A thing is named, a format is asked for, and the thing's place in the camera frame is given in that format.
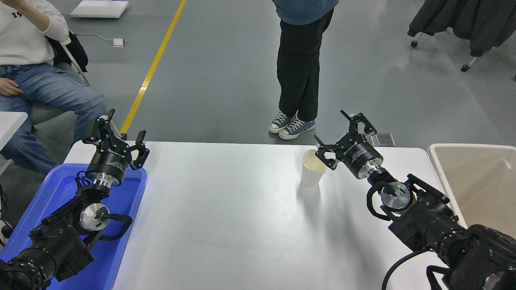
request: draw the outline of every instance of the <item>blue plastic tray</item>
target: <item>blue plastic tray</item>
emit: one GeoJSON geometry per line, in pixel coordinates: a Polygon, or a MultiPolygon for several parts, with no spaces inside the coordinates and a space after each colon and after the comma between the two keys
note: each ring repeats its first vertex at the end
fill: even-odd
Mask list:
{"type": "MultiPolygon", "coordinates": [[[[75,195],[77,185],[74,178],[77,172],[87,168],[87,164],[62,164],[47,175],[7,246],[0,253],[0,259],[6,262],[30,246],[29,232],[38,226],[43,218],[75,195]]],[[[102,203],[107,206],[110,213],[129,215],[134,220],[146,181],[147,172],[144,169],[128,169],[122,185],[112,187],[109,198],[103,199],[102,203]]],[[[122,225],[122,222],[111,221],[104,234],[115,235],[122,225]]],[[[131,225],[119,240],[98,241],[91,251],[95,261],[71,278],[61,282],[52,279],[49,290],[111,290],[132,228],[131,225]]]]}

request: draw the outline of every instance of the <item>white sole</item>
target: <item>white sole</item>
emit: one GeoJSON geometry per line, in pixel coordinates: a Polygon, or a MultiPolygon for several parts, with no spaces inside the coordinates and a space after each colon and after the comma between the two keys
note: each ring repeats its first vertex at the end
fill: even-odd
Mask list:
{"type": "Polygon", "coordinates": [[[281,127],[281,128],[278,128],[278,129],[273,128],[273,127],[271,127],[271,126],[269,125],[269,132],[274,133],[274,134],[277,134],[277,133],[281,132],[281,130],[283,130],[283,129],[287,128],[287,126],[288,126],[288,125],[290,125],[290,123],[292,123],[292,121],[293,121],[293,120],[294,120],[294,118],[292,118],[292,119],[290,120],[290,122],[289,122],[287,125],[285,125],[285,126],[283,126],[283,127],[281,127]]]}
{"type": "Polygon", "coordinates": [[[308,131],[312,130],[313,128],[315,128],[315,124],[313,126],[311,126],[310,128],[306,129],[305,131],[303,131],[303,132],[301,132],[299,134],[296,134],[296,135],[285,135],[285,134],[281,133],[281,131],[280,131],[280,135],[279,136],[283,140],[292,140],[292,139],[297,138],[297,136],[303,134],[304,132],[308,132],[308,131]]]}

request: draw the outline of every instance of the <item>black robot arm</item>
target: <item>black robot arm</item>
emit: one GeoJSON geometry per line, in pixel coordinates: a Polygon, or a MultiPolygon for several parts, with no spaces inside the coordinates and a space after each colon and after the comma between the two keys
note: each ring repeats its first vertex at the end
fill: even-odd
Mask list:
{"type": "Polygon", "coordinates": [[[119,239],[131,225],[131,217],[111,214],[101,201],[109,197],[112,186],[122,184],[129,164],[133,169],[143,166],[149,149],[143,142],[145,131],[134,146],[123,140],[111,124],[114,112],[111,109],[108,116],[95,119],[83,139],[97,147],[84,172],[88,182],[80,182],[78,173],[75,196],[29,233],[32,244],[7,263],[0,260],[1,290],[46,289],[52,277],[62,281],[76,275],[93,262],[90,250],[98,240],[119,239]],[[135,150],[138,157],[133,161],[131,151],[135,150]],[[114,236],[103,235],[109,220],[124,222],[114,236]]]}
{"type": "MultiPolygon", "coordinates": [[[[442,280],[449,290],[515,290],[516,240],[478,224],[465,229],[447,206],[449,198],[412,174],[399,182],[381,166],[383,157],[366,140],[376,129],[362,114],[341,113],[350,122],[349,132],[335,145],[326,145],[314,136],[318,142],[316,156],[331,169],[343,162],[357,179],[367,178],[371,184],[367,193],[369,211],[391,221],[389,230],[414,253],[433,251],[448,266],[427,267],[431,289],[441,289],[434,276],[438,272],[444,275],[442,280]],[[364,133],[358,132],[359,123],[364,123],[364,133]],[[335,158],[326,158],[329,152],[335,158]],[[385,214],[373,208],[376,193],[385,214]]],[[[383,289],[392,271],[386,275],[383,289]]]]}

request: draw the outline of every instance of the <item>yellow floor line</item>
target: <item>yellow floor line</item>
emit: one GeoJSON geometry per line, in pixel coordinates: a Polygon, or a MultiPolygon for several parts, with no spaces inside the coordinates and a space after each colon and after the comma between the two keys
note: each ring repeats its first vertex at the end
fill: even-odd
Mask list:
{"type": "Polygon", "coordinates": [[[152,76],[154,75],[154,72],[156,71],[156,67],[159,64],[159,61],[161,60],[161,56],[163,55],[163,51],[167,47],[167,43],[170,39],[170,36],[172,35],[172,32],[174,31],[175,24],[178,22],[179,16],[181,15],[181,12],[183,11],[183,7],[185,6],[186,0],[181,0],[181,3],[179,4],[178,10],[175,12],[174,18],[172,19],[172,22],[170,23],[170,26],[168,27],[167,33],[165,34],[165,37],[163,38],[163,41],[161,45],[159,46],[159,50],[156,53],[156,56],[154,57],[154,60],[152,61],[151,67],[149,68],[149,71],[147,72],[147,76],[145,76],[145,80],[143,80],[143,84],[140,87],[140,90],[138,94],[136,95],[136,99],[133,102],[133,105],[131,106],[131,109],[129,110],[129,114],[127,114],[127,117],[125,118],[124,124],[122,125],[122,129],[120,129],[121,133],[127,133],[129,130],[129,126],[131,125],[134,115],[136,114],[136,111],[138,110],[138,107],[140,106],[141,100],[143,99],[143,95],[147,91],[147,88],[149,86],[149,83],[151,82],[152,76]]]}

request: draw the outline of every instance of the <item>white shoelace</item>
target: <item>white shoelace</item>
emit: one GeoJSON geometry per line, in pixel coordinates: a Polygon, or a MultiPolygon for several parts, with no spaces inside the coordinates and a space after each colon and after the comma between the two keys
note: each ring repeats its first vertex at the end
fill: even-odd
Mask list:
{"type": "Polygon", "coordinates": [[[295,119],[292,123],[290,123],[290,125],[287,127],[287,130],[290,131],[290,132],[294,132],[295,130],[301,128],[301,126],[303,126],[304,122],[299,120],[299,119],[295,119]]]}
{"type": "Polygon", "coordinates": [[[285,115],[283,112],[279,112],[276,118],[274,118],[274,122],[277,122],[278,124],[282,124],[287,119],[287,115],[285,115]]]}

